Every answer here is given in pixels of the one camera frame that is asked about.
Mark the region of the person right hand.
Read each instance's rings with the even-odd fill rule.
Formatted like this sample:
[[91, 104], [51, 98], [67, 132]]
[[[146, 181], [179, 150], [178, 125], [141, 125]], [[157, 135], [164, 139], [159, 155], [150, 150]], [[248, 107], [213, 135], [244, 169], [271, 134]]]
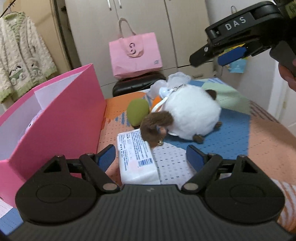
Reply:
[[280, 63], [278, 64], [279, 73], [282, 79], [284, 79], [290, 89], [296, 92], [296, 81], [294, 75], [285, 67], [282, 66]]

